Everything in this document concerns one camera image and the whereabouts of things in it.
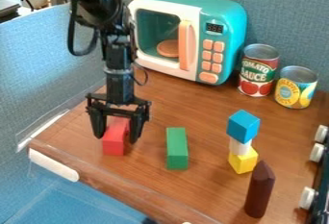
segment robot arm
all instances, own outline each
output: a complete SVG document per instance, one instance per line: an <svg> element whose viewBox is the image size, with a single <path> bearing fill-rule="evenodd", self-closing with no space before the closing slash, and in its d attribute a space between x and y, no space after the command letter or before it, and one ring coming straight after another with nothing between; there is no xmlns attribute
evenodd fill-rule
<svg viewBox="0 0 329 224"><path fill-rule="evenodd" d="M149 120L151 103L134 94L132 64L136 47L134 26L129 17L122 0L71 0L67 47L72 55L86 55L95 48L100 35L107 93L87 95L92 130L96 137L101 138L106 130L107 115L127 117L130 119L130 142L134 143L141 135L144 122ZM81 52L76 52L73 46L75 22L94 29L88 48ZM125 111L118 108L130 105L136 109Z"/></svg>

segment turquoise microwave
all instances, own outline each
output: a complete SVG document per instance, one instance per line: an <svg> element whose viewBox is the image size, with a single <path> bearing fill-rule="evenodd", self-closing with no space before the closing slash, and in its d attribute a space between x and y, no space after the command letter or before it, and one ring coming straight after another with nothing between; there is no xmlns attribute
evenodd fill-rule
<svg viewBox="0 0 329 224"><path fill-rule="evenodd" d="M244 45L245 9L229 0L134 0L137 62L210 85L224 83Z"/></svg>

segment wooden table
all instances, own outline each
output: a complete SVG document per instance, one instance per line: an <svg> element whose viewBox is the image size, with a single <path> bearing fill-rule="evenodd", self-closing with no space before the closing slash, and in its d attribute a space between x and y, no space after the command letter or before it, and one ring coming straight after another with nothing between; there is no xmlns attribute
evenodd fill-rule
<svg viewBox="0 0 329 224"><path fill-rule="evenodd" d="M298 201L316 174L316 164L308 159L317 126L328 121L328 94L318 91L308 109L290 110L278 105L272 95L240 94L235 81L211 87L153 71L149 75L149 83L136 87L136 93L153 101L152 121L128 155L102 155L85 102L40 134L30 147L76 169L85 184L162 223L305 221L307 212L298 208ZM243 211L250 173L237 175L227 162L227 120L240 109L262 119L253 146L277 178L260 220ZM169 171L165 169L165 128L181 126L188 133L190 167Z"/></svg>

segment tomato sauce can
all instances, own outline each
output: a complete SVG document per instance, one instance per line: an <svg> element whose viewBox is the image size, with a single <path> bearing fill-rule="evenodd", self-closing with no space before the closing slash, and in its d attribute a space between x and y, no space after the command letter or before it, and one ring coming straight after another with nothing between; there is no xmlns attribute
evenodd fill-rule
<svg viewBox="0 0 329 224"><path fill-rule="evenodd" d="M253 97L267 96L272 88L279 52L266 44L244 48L238 90Z"/></svg>
<svg viewBox="0 0 329 224"><path fill-rule="evenodd" d="M317 74L303 66L286 66L280 71L275 101L291 109L309 107L317 85Z"/></svg>

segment microwave keypad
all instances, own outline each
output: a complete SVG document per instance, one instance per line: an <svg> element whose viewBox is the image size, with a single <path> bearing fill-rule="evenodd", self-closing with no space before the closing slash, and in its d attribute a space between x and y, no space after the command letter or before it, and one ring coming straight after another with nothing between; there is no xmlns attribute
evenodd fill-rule
<svg viewBox="0 0 329 224"><path fill-rule="evenodd" d="M213 44L214 44L214 42L212 40L209 40L209 39L203 40L203 48L205 50L212 50Z"/></svg>
<svg viewBox="0 0 329 224"><path fill-rule="evenodd" d="M199 75L201 81L211 84L215 84L218 81L218 74L222 69L222 52L224 50L225 43L222 41L213 42L209 39L203 40L202 69L211 72L201 72Z"/></svg>
<svg viewBox="0 0 329 224"><path fill-rule="evenodd" d="M202 62L202 69L206 71L210 71L212 68L212 64L210 62L203 61Z"/></svg>
<svg viewBox="0 0 329 224"><path fill-rule="evenodd" d="M211 51L203 51L202 59L206 61L210 61L212 59L212 52Z"/></svg>

